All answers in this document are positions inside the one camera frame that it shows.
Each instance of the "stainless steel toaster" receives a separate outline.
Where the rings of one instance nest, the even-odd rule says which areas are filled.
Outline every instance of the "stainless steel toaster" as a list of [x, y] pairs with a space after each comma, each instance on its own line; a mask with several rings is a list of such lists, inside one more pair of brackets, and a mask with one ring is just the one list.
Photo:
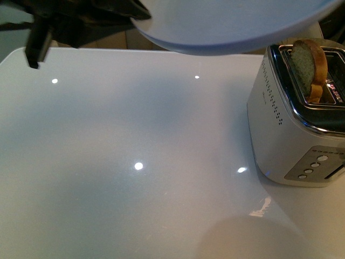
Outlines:
[[328, 76], [319, 103], [300, 90], [292, 45], [267, 48], [247, 102], [256, 163], [275, 182], [324, 187], [345, 172], [345, 50], [322, 48]]

